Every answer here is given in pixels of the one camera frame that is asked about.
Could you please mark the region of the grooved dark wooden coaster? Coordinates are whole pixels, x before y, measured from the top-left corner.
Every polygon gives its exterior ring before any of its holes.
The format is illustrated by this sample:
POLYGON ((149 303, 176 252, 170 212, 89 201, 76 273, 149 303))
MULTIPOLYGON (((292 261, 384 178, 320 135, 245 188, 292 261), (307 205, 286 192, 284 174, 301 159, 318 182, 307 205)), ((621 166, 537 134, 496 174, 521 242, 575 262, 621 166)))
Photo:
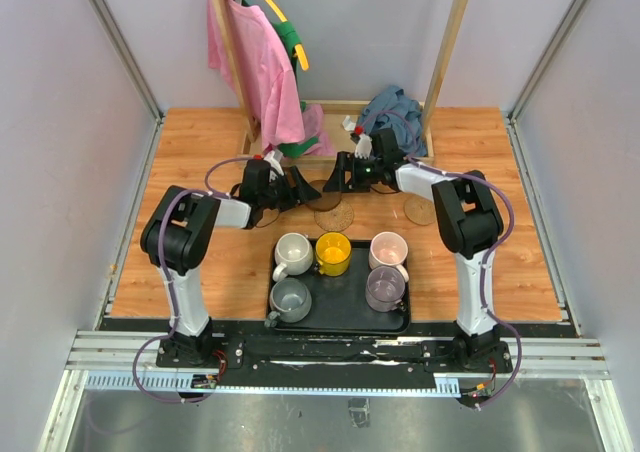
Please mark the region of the grooved dark wooden coaster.
POLYGON ((342 194, 340 192, 323 191, 325 184, 325 180, 314 180, 310 183, 310 185, 321 194, 320 198, 314 199, 306 204, 310 210, 327 212, 336 208, 341 202, 342 194))

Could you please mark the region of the woven rattan coaster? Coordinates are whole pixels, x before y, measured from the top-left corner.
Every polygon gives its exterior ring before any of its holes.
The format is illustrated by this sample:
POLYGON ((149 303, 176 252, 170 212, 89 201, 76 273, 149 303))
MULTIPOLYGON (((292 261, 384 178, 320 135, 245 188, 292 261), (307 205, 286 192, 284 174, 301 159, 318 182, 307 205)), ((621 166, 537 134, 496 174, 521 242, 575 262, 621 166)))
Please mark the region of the woven rattan coaster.
POLYGON ((436 222, 434 203, 416 195, 409 196, 404 202, 404 214, 408 220, 420 226, 436 222))
POLYGON ((347 202, 340 202, 329 211, 315 211, 316 224, 327 232, 341 232, 346 230, 354 220, 354 210, 347 202))

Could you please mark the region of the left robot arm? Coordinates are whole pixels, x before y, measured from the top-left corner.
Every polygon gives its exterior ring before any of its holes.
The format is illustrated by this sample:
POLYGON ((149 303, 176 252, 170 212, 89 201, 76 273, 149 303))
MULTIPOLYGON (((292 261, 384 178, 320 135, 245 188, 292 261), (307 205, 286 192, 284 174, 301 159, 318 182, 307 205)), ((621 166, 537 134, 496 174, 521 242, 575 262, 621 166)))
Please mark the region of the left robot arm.
POLYGON ((169 331, 158 338, 160 367, 208 366, 222 341, 204 304, 201 265, 216 228, 251 230, 266 210, 288 211, 321 197, 293 166, 279 171, 264 158, 247 161, 229 193, 170 186, 145 225, 141 250, 162 276, 169 331))

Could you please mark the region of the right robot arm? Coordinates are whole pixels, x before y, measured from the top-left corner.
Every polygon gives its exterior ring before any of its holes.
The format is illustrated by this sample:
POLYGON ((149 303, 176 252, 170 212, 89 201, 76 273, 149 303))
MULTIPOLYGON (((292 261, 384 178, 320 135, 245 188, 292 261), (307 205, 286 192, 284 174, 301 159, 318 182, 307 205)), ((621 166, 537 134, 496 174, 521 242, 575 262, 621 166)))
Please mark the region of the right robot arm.
POLYGON ((440 238, 454 255, 459 292, 452 357, 466 372, 486 364, 500 343, 492 266, 504 224, 490 184, 479 171, 446 172, 407 155, 393 130, 359 136, 337 153, 326 192, 367 192, 374 184, 433 203, 440 238))

